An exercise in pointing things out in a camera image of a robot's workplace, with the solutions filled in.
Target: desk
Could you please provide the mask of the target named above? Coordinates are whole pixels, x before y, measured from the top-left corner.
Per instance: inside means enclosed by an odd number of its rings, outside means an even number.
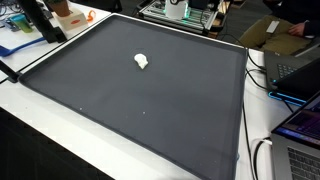
[[[91,7],[87,7],[87,6],[83,6],[75,3],[70,3],[70,5],[72,7],[75,7],[81,10],[85,14],[85,16],[87,16],[89,11],[92,9],[96,12],[96,17],[94,18],[94,20],[88,23],[89,27],[94,25],[96,22],[100,21],[101,19],[107,17],[110,14],[110,12],[107,12],[107,11],[102,11],[99,9],[95,9],[95,8],[91,8]],[[59,23],[54,19],[51,19],[50,22],[54,27],[59,25]],[[86,26],[81,26],[76,29],[67,31],[65,35],[67,39],[70,40],[72,37],[76,36],[86,28],[87,28]],[[7,28],[2,28],[0,29],[0,44],[6,48],[11,49],[42,36],[41,33],[35,27],[33,27],[33,29],[34,31],[32,33],[26,34],[26,33],[23,33],[22,31],[12,32]],[[51,50],[57,48],[60,45],[62,44],[59,44],[57,42],[48,44],[46,41],[43,41],[35,45],[21,49],[18,52],[8,57],[0,57],[0,59],[10,68],[12,68],[14,71],[19,71],[20,69],[36,61],[39,57],[43,56],[44,54],[50,52]],[[7,78],[7,76],[0,71],[0,82],[5,78]]]
[[[250,55],[257,63],[262,63],[261,52],[251,50]],[[248,62],[248,68],[254,68],[251,62]],[[255,78],[263,84],[263,76],[256,75]],[[198,179],[153,152],[27,89],[20,83],[12,84],[5,81],[0,85],[0,91],[1,107],[115,179]],[[250,142],[269,136],[270,130],[290,114],[282,102],[268,98],[266,92],[257,88],[250,79],[246,81],[244,102]],[[236,179],[252,179],[243,123],[239,153]],[[259,157],[260,179],[271,179],[269,149],[263,147]]]

